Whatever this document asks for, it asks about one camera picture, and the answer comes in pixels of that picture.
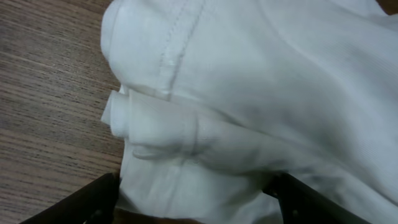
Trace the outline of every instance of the white cloth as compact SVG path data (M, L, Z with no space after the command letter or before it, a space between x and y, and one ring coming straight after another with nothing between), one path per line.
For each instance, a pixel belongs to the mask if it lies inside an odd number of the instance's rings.
M102 120L125 139L119 206L280 223L261 187L285 170L395 223L398 18L351 2L113 1L101 48L122 87Z

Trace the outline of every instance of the stitching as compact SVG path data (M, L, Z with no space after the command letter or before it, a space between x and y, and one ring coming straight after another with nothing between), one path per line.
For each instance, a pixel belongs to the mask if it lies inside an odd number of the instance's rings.
M184 1L184 4L183 4L183 5L181 6L181 8L180 8L179 13L178 13L178 16L177 16L177 18L175 19L172 28L169 30L169 33L167 34L166 43L165 43L165 46L164 46L164 49L163 49L163 53L162 53L162 55L160 56L159 74L158 74L158 77L157 77L157 79L156 79L156 87L154 88L154 96L157 95L157 90L158 90L159 87L160 87L160 86L159 86L159 79L160 79L160 75L161 75L161 73L162 73L162 70L163 70L163 68L165 67L164 58L165 58L166 51L167 51L168 47L170 46L170 43L171 43L171 40L172 40L172 36L173 36L173 34L174 34L174 32L175 32L175 28L176 28L178 22L180 21L181 15L182 15L182 13L183 13L183 11L184 11L184 9L185 9L185 6L187 5L187 2L188 2L187 0Z
M186 40L184 41L184 43L183 43L183 47L182 47L182 50L181 50L181 54L180 54L180 56L179 56L179 58L178 58L178 60L177 60L176 68L175 68L173 77L171 78L171 82L170 82L170 91L169 91L170 94L169 94L168 97L167 97L167 99L168 99L169 101L170 101L170 99L171 99L171 97L172 97L172 93L173 93L173 88L174 88L175 80L177 79L177 76L180 74L180 68L181 68L181 64L182 64L182 61L183 61L184 56L185 56L185 50L186 50L187 47L188 47L189 40L192 38L193 31L194 31L194 30L196 29L196 27L198 26L198 23L199 23L199 20L200 20L200 18L201 18L201 15L203 14L205 5L206 5L206 0L203 0L202 4L201 4L201 6L200 6L199 14L197 15L197 18L195 19L195 21L193 22L192 28L191 28L190 32L188 33L187 39L186 39Z

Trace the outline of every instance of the table surface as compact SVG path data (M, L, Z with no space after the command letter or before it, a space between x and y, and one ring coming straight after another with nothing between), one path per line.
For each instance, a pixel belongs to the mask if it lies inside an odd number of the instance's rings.
M0 2L0 223L120 168L123 141L100 122L119 88L100 49L109 2ZM380 2L398 11L397 1Z

